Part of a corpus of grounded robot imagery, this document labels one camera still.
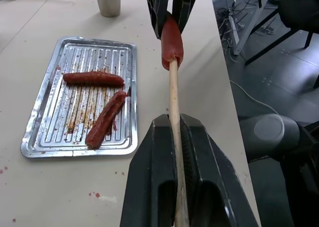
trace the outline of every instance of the gray floor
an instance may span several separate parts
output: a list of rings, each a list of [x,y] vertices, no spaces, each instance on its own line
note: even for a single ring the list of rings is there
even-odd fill
[[[215,11],[226,7],[225,0],[213,0]],[[244,0],[237,9],[244,7]],[[242,12],[245,24],[248,24],[254,9]],[[273,10],[265,9],[260,20]],[[252,57],[267,45],[289,31],[279,16],[271,27],[277,31],[274,35],[249,37],[244,49],[246,59]],[[319,35],[314,34],[310,46],[303,49],[307,32],[300,31],[286,41],[254,61],[244,66],[245,60],[238,56],[225,54],[229,77],[241,85],[253,98],[273,107],[279,114],[296,121],[313,123],[319,120],[319,88],[313,89],[319,75]],[[237,114],[256,116],[272,111],[250,100],[237,86],[232,84]],[[290,215],[285,191],[285,181],[280,164],[267,159],[249,164],[250,174],[256,196],[257,206],[263,227],[294,226]]]

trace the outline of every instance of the white cable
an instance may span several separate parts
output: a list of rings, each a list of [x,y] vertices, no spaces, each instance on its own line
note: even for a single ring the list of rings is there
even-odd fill
[[[264,32],[259,32],[258,30],[256,30],[255,33],[260,36],[266,36]]]
[[[282,118],[281,118],[281,116],[278,114],[278,112],[277,112],[274,108],[272,108],[271,106],[269,106],[269,105],[267,105],[267,104],[265,104],[265,103],[263,103],[263,102],[261,102],[261,101],[256,100],[256,99],[253,98],[252,96],[250,96],[250,95],[244,90],[244,88],[242,88],[242,87],[241,87],[239,84],[237,84],[236,82],[234,82],[234,81],[232,81],[232,80],[229,80],[229,81],[230,81],[230,83],[233,83],[233,84],[235,84],[236,86],[238,86],[238,87],[246,94],[246,96],[248,96],[250,99],[252,99],[253,101],[255,101],[255,102],[257,102],[257,103],[259,103],[259,104],[261,104],[261,105],[263,105],[263,106],[266,106],[266,107],[268,107],[269,109],[271,109],[274,113],[276,113],[276,114],[280,117],[281,121],[283,121]]]
[[[230,30],[228,30],[227,32],[224,32],[224,35],[227,34],[227,33],[229,33],[229,32],[231,32],[231,31],[234,31],[234,30],[238,31],[238,29],[230,29]]]
[[[239,25],[240,27],[244,27],[245,23],[243,23],[242,21],[237,22],[237,25]]]
[[[226,42],[228,43],[228,47],[227,48],[231,48],[231,47],[233,47],[233,45],[232,45],[232,41],[230,40],[230,42],[229,42],[229,40],[228,39],[226,39]]]
[[[230,57],[230,59],[233,61],[233,62],[238,62],[238,61],[235,61],[232,57],[231,57],[231,55],[230,55],[230,49],[229,49],[229,57]]]
[[[218,29],[221,29],[221,27],[224,25],[225,21],[228,20],[228,18],[225,18],[224,21],[222,22],[221,26]]]

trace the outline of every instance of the cable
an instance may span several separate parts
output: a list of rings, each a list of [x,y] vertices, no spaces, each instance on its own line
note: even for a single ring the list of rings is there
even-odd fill
[[[235,6],[235,3],[236,3],[236,0],[234,0],[234,2],[233,2],[232,10],[234,10],[236,7],[238,7],[238,5],[240,5],[240,4],[241,4],[241,2],[240,2],[240,3],[238,3],[238,4]]]
[[[266,24],[262,25],[258,30],[256,30],[256,34],[261,36],[274,35],[277,30],[272,28],[270,25],[274,22],[275,19],[276,17],[274,17],[267,26]]]
[[[267,104],[265,104],[265,103],[263,103],[263,102],[261,102],[261,101],[256,100],[256,99],[253,98],[252,96],[250,96],[250,95],[244,90],[244,88],[242,88],[242,87],[241,87],[239,84],[237,84],[236,82],[234,82],[234,81],[232,81],[232,80],[229,80],[229,81],[230,81],[230,83],[232,83],[232,84],[238,86],[238,87],[246,94],[246,96],[248,96],[250,99],[252,99],[253,101],[255,101],[255,102],[257,102],[257,103],[259,103],[259,104],[261,104],[261,105],[263,105],[263,106],[266,106],[266,107],[268,107],[270,110],[272,110],[275,114],[277,114],[277,115],[280,117],[281,121],[283,122],[281,116],[278,114],[278,112],[277,112],[274,108],[272,108],[271,106],[269,106],[269,105],[267,105]]]
[[[225,42],[225,41],[228,43],[228,46],[227,46],[226,48],[232,47],[232,40],[229,41],[228,39],[222,39],[221,42],[223,43],[223,42]]]
[[[237,25],[239,25],[238,23],[239,23],[242,19],[244,19],[244,18],[245,18],[245,16],[247,16],[247,14],[248,14],[248,13],[246,13],[246,14],[245,14],[245,15],[244,15],[241,19],[239,19],[239,21],[238,21],[238,22],[236,22],[236,24],[237,24]]]
[[[227,32],[224,32],[224,34],[227,34],[227,33],[231,32],[231,31],[233,31],[233,30],[238,31],[238,29],[230,29],[230,30],[228,30]]]
[[[229,18],[225,18],[224,21],[222,22],[221,26],[218,29],[221,29],[221,27],[224,25],[225,21],[228,20]]]
[[[221,14],[219,13],[220,10],[224,10],[224,11],[226,11],[226,12],[229,12],[228,9],[226,9],[226,8],[224,8],[224,7],[221,7],[220,9],[217,10],[217,14],[218,14],[218,15],[221,15]]]
[[[230,49],[229,49],[229,57],[230,57],[230,59],[233,61],[233,62],[238,62],[238,61],[235,61],[232,57],[231,57],[231,54],[230,54]]]
[[[247,5],[249,4],[249,1],[250,1],[250,0],[248,0],[248,2],[246,3],[246,5],[239,11],[239,13],[234,14],[234,16],[240,14],[240,13],[247,7]]]

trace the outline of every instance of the stainless steel cup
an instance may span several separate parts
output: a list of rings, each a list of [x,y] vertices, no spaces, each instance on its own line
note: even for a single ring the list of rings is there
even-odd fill
[[[121,0],[98,0],[100,13],[105,17],[115,17],[120,15]]]

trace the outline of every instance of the sausage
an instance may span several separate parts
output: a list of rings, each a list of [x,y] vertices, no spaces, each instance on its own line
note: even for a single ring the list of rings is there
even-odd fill
[[[98,149],[107,133],[109,126],[112,124],[118,111],[121,109],[126,98],[125,91],[118,91],[112,96],[111,100],[103,108],[92,129],[88,133],[85,144],[89,149]]]
[[[166,15],[160,42],[163,67],[169,70],[169,62],[174,59],[177,59],[177,64],[180,66],[184,58],[183,41],[177,23],[169,12]]]
[[[63,80],[67,84],[93,84],[109,86],[124,85],[124,79],[122,77],[101,71],[66,73],[63,75]]]

